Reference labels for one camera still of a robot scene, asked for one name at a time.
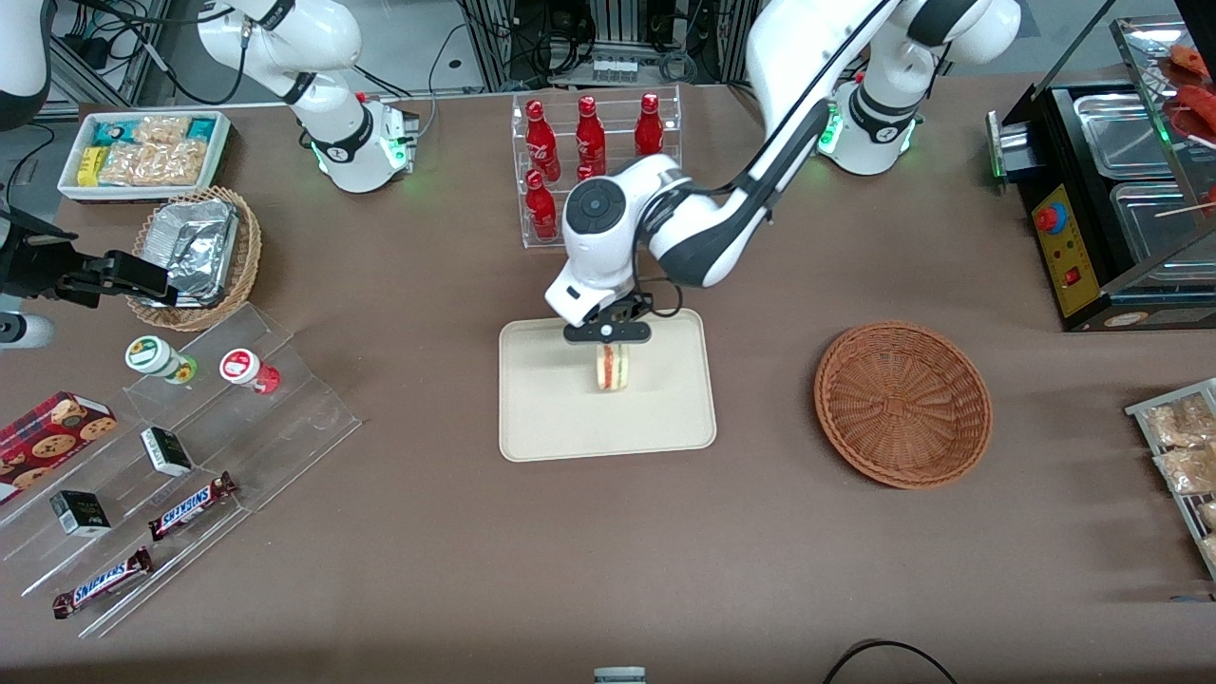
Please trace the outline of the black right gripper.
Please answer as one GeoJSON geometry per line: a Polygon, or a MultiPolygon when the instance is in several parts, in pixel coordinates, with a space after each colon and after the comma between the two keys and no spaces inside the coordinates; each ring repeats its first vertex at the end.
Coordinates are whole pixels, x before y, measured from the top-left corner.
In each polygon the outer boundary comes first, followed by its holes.
{"type": "Polygon", "coordinates": [[[178,304],[179,290],[170,285],[168,271],[150,260],[109,250],[103,276],[88,267],[95,256],[75,251],[78,234],[23,211],[4,211],[1,217],[9,225],[1,250],[2,295],[64,299],[88,309],[100,307],[105,297],[178,304]]]}

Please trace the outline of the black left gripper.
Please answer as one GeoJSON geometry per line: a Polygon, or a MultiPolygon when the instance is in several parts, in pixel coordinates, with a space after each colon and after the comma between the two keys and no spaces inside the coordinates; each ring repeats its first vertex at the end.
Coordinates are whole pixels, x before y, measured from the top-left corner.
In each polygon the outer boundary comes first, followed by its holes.
{"type": "Polygon", "coordinates": [[[642,316],[655,310],[652,295],[626,295],[595,312],[581,326],[565,325],[561,337],[570,344],[643,344],[651,341],[651,324],[642,316]]]}

